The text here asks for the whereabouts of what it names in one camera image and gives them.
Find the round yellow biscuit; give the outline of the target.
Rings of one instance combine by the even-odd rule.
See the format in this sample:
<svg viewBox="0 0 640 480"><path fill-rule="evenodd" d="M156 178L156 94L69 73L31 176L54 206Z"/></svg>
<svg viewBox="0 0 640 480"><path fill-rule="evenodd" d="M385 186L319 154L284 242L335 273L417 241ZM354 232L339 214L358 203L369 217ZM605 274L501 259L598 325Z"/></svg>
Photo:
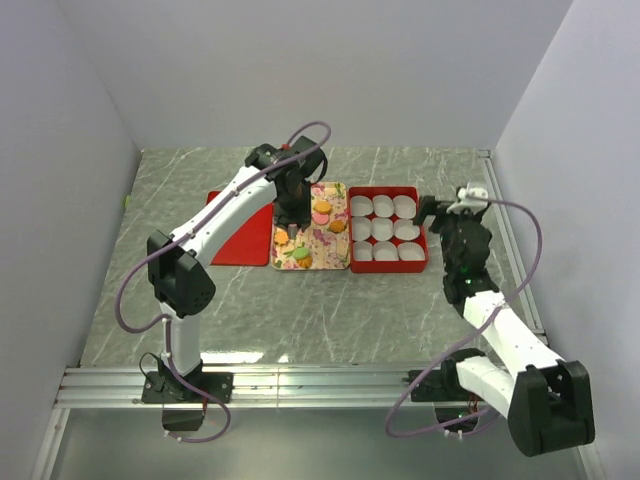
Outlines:
<svg viewBox="0 0 640 480"><path fill-rule="evenodd" d="M328 215L332 210L332 205L327 201L320 200L315 203L314 210L317 213Z"/></svg>

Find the green macaron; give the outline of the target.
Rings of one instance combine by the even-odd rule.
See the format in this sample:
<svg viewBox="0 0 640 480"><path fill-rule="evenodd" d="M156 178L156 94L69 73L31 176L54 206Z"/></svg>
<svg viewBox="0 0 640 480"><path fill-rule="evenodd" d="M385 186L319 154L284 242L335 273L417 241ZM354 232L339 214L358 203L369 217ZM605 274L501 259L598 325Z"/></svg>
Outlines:
<svg viewBox="0 0 640 480"><path fill-rule="evenodd" d="M309 250L306 247L298 247L293 250L292 257L296 260L304 259L309 256Z"/></svg>

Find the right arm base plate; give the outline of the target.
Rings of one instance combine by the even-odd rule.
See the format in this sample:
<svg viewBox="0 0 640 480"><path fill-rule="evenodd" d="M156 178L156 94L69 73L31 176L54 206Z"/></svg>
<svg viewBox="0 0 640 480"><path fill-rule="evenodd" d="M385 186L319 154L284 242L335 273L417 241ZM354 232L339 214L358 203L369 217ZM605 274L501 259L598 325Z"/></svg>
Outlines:
<svg viewBox="0 0 640 480"><path fill-rule="evenodd" d="M431 371L410 393L412 403L467 401L470 396L456 373L440 369Z"/></svg>

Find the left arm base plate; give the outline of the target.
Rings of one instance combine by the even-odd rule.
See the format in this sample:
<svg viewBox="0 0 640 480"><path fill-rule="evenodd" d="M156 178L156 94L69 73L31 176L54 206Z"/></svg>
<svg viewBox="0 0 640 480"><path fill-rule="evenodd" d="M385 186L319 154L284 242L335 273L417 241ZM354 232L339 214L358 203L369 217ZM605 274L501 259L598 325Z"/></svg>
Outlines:
<svg viewBox="0 0 640 480"><path fill-rule="evenodd" d="M230 372L203 373L198 380L193 382L193 385L224 403L228 403L233 388L233 374ZM148 374L141 394L143 404L198 403L201 400L200 394L186 388L173 376L165 377L158 372Z"/></svg>

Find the orange flower cookie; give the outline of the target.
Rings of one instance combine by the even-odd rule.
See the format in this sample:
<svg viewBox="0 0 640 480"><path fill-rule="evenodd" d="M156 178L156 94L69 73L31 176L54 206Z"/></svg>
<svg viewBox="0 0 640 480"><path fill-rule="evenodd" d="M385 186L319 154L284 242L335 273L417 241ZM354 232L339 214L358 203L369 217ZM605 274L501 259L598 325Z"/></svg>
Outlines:
<svg viewBox="0 0 640 480"><path fill-rule="evenodd" d="M289 235L286 231L277 230L274 234L274 243L276 245L286 245L289 242Z"/></svg>

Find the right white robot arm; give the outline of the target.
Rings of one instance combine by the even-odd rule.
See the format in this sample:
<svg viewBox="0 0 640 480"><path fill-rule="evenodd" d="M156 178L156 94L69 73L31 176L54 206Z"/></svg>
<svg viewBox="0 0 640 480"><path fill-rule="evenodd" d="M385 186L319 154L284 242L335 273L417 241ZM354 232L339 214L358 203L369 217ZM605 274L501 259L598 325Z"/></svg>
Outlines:
<svg viewBox="0 0 640 480"><path fill-rule="evenodd" d="M527 457L590 444L595 439L590 377L579 361L567 361L518 317L486 267L491 232L482 218L491 201L482 187L461 187L454 201L425 195L414 224L433 219L440 238L446 300L479 330L502 364L459 346L441 362L440 386L452 399L468 393L507 420L518 450Z"/></svg>

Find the pink macaron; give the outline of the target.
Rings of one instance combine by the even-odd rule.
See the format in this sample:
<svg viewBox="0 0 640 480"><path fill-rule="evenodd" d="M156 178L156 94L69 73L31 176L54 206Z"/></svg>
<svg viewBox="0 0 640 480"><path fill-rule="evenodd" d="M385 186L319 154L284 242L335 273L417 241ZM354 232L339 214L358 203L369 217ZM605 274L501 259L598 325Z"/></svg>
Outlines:
<svg viewBox="0 0 640 480"><path fill-rule="evenodd" d="M312 220L317 225L326 225L329 223L330 217L328 214L314 213L312 215Z"/></svg>

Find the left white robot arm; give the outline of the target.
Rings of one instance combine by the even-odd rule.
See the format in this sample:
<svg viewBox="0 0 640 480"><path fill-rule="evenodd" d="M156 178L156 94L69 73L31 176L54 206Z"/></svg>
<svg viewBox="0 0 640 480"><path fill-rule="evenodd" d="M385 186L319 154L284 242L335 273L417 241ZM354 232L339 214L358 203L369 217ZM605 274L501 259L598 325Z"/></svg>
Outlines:
<svg viewBox="0 0 640 480"><path fill-rule="evenodd" d="M168 326L162 357L172 371L165 388L177 401L191 401L201 389L199 314L216 292L207 267L227 240L269 204L273 222L291 237L306 230L312 216L310 177L326 169L325 153L305 136L290 147L263 144L191 220L169 235L157 231L148 238L148 279Z"/></svg>

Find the orange swirl cookie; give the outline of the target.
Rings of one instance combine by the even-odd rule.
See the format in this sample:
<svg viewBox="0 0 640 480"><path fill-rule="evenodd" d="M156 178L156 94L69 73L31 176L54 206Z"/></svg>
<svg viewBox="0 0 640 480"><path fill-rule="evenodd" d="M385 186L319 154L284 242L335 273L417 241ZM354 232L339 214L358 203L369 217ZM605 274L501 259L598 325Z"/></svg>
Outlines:
<svg viewBox="0 0 640 480"><path fill-rule="evenodd" d="M334 220L329 224L329 230L335 234L343 232L346 228L346 224L341 220Z"/></svg>

